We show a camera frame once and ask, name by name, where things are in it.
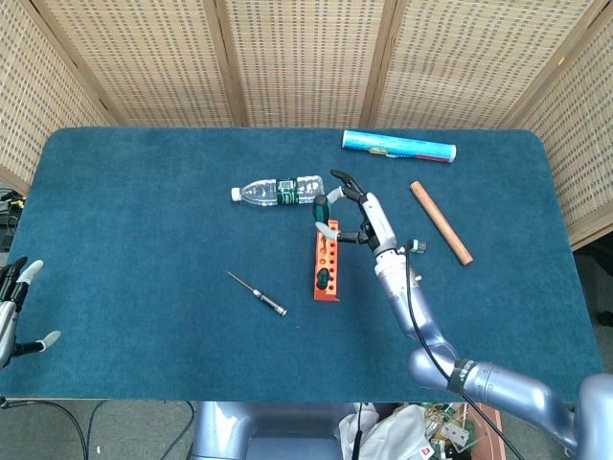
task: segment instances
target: woven screen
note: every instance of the woven screen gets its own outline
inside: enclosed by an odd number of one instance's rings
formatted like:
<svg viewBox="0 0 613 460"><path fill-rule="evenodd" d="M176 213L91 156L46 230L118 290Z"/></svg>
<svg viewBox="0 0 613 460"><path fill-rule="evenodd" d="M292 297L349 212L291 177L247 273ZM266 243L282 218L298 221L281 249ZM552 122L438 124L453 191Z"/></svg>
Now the woven screen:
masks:
<svg viewBox="0 0 613 460"><path fill-rule="evenodd" d="M230 126L203 4L49 0L46 8L126 124Z"/></svg>
<svg viewBox="0 0 613 460"><path fill-rule="evenodd" d="M521 126L545 144L568 225L613 202L613 20Z"/></svg>
<svg viewBox="0 0 613 460"><path fill-rule="evenodd" d="M14 0L0 1L0 50L0 167L3 179L25 194L52 132L107 121Z"/></svg>
<svg viewBox="0 0 613 460"><path fill-rule="evenodd" d="M228 0L253 126L353 127L383 1Z"/></svg>
<svg viewBox="0 0 613 460"><path fill-rule="evenodd" d="M496 127L592 2L407 3L379 127Z"/></svg>

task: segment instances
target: bottle label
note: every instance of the bottle label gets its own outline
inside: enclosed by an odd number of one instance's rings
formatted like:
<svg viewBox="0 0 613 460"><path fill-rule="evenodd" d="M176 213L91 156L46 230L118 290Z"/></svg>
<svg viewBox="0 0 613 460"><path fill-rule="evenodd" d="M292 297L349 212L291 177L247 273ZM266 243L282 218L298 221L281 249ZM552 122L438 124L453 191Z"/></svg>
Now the bottle label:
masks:
<svg viewBox="0 0 613 460"><path fill-rule="evenodd" d="M277 204L298 204L298 180L277 180Z"/></svg>

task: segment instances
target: blue tablecloth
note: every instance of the blue tablecloth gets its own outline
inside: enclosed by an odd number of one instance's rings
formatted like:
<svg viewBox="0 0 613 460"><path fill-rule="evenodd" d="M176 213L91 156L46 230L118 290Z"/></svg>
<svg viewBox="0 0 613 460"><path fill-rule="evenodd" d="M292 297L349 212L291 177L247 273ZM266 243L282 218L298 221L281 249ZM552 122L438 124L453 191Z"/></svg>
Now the blue tablecloth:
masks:
<svg viewBox="0 0 613 460"><path fill-rule="evenodd" d="M6 395L263 401L454 399L406 371L368 247L340 247L340 303L312 300L310 206L233 203L252 180L352 174L380 199L443 333L464 357L572 401L601 369L540 141L521 130L381 130L457 145L452 164L340 148L340 129L63 129L48 141L11 258L45 267L18 338L62 331L0 373ZM474 257L461 266L409 192L419 180ZM352 203L333 206L357 229ZM280 317L226 273L289 310Z"/></svg>

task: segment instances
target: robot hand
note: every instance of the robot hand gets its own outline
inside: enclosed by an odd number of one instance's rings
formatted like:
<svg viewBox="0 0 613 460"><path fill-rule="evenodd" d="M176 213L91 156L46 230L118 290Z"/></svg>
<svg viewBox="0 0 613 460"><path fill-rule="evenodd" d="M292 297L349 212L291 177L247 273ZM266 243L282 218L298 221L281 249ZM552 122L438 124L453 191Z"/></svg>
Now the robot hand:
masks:
<svg viewBox="0 0 613 460"><path fill-rule="evenodd" d="M318 195L313 201L313 215L317 230L327 239L335 242L367 243L375 256L387 250L396 250L396 235L376 196L370 193L365 194L346 172L332 170L330 173L341 179L343 185L332 190L328 195ZM329 207L334 201L343 197L357 203L364 219L359 232L334 232L328 227Z"/></svg>
<svg viewBox="0 0 613 460"><path fill-rule="evenodd" d="M7 265L0 270L0 368L6 367L12 357L44 352L60 336L59 331L53 331L34 342L15 342L17 321L28 294L28 288L35 274L43 266L42 261L35 261L20 274L21 268L27 261L26 257L22 257L14 264Z"/></svg>

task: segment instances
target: plastic bottle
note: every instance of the plastic bottle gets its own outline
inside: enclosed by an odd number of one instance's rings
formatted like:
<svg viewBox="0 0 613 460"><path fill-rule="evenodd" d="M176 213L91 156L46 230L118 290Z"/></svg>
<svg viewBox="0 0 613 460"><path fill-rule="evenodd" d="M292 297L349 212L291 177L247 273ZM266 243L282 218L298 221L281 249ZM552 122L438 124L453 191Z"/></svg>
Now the plastic bottle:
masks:
<svg viewBox="0 0 613 460"><path fill-rule="evenodd" d="M312 203L324 193L324 182L319 175L289 179L264 179L252 182L243 188L232 189L233 201L247 201L260 206L275 204Z"/></svg>

